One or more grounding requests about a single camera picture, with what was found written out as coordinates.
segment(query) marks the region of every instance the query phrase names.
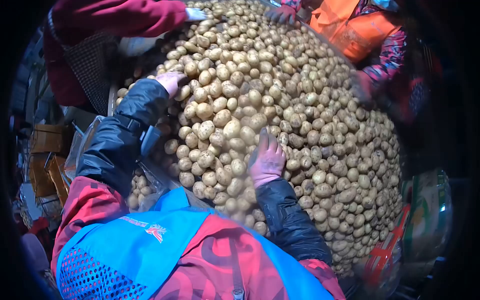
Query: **orange jacket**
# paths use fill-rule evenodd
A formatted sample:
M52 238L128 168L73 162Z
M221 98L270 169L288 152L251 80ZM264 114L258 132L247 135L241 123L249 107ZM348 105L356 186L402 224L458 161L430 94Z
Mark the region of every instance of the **orange jacket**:
M312 12L310 26L322 34L353 63L368 56L401 25L391 12L373 12L349 20L358 0L324 0Z

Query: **red sweater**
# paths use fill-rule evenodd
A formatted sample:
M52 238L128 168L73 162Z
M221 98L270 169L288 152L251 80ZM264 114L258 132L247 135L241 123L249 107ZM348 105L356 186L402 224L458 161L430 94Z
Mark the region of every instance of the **red sweater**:
M55 238L51 262L53 274L56 274L63 246L76 232L87 225L105 223L127 213L125 201L109 186L87 177L75 178ZM225 264L225 258L233 253L230 239L235 241L237 248L235 252L245 299L288 299L282 279L259 241L236 222L210 215L188 244L175 270L151 300L232 299L232 268ZM335 273L324 262L307 259L300 264L318 278L335 300L345 299Z
M67 46L75 46L98 31L121 37L155 37L186 19L185 4L167 0L58 0L52 10L57 36ZM88 103L48 25L45 25L43 49L48 79L58 104Z

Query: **patterned sleeve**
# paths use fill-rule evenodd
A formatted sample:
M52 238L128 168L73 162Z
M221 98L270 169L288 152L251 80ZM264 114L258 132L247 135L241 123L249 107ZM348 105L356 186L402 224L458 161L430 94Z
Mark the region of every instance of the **patterned sleeve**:
M391 80L403 66L407 46L406 37L405 31L400 28L386 38L380 52L380 63L363 69L372 78L374 89Z
M299 261L310 273L312 273L322 284L322 286L333 296L335 300L345 300L335 273L324 262L318 259L306 259Z
M57 260L65 244L83 227L110 221L127 214L123 198L106 184L87 177L76 177L63 208L62 221L53 246L52 273L57 271Z
M301 8L301 0L282 0L281 4L294 8L296 12L298 12Z

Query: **dirty hand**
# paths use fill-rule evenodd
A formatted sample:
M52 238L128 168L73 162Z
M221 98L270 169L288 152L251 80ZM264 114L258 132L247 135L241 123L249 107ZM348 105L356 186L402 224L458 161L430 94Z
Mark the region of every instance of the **dirty hand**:
M271 182L282 176L287 156L272 134L267 133L264 127L260 131L258 147L252 152L248 162L250 177L253 186L258 188L264 183Z
M295 9L282 4L279 8L269 10L265 13L267 18L270 18L273 22L279 22L285 24L287 21L290 25L295 22Z
M168 98L172 99L179 89L179 82L187 76L181 72L166 72L158 75L155 79L167 90Z
M359 99L361 105L372 108L372 91L373 82L370 76L364 71L356 71L352 75L352 91L353 95Z
M186 8L187 13L186 22L203 21L207 19L207 15L199 8Z

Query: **logo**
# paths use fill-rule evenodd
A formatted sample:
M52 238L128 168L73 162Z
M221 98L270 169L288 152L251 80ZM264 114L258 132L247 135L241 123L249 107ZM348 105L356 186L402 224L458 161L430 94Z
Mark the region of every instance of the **logo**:
M146 233L153 235L161 243L163 241L162 234L167 230L161 227L159 224L152 224L148 229L145 229Z

